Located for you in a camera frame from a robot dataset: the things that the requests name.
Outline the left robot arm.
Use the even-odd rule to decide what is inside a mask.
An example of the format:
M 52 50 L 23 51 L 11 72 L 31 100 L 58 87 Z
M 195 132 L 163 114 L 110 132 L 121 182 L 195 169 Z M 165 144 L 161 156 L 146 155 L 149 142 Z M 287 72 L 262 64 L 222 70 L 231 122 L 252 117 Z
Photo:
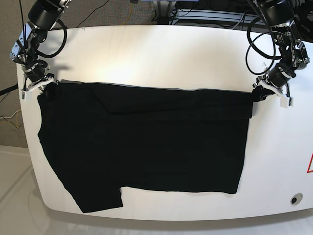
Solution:
M 256 73 L 252 99 L 260 102 L 275 94 L 289 107 L 292 103 L 289 81 L 296 77 L 297 70 L 303 70 L 310 62 L 304 42 L 313 40 L 313 2 L 250 0 L 248 3 L 257 15 L 247 28 L 248 48 L 271 60 L 269 68 Z M 273 55 L 261 51 L 250 36 L 259 21 L 271 36 Z

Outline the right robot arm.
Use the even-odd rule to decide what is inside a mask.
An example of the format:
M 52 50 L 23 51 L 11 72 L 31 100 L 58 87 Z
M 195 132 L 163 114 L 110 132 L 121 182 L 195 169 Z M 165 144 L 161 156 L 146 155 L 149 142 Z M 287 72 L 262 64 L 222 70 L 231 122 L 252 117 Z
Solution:
M 21 95 L 23 100 L 31 98 L 34 90 L 43 91 L 49 83 L 57 83 L 54 74 L 49 73 L 49 64 L 44 59 L 57 56 L 67 42 L 67 28 L 60 19 L 69 0 L 37 0 L 28 13 L 29 21 L 22 23 L 22 32 L 14 43 L 9 58 L 20 64 L 23 71 Z M 48 32 L 59 24 L 64 32 L 59 49 L 53 54 L 39 51 L 41 43 L 47 39 Z

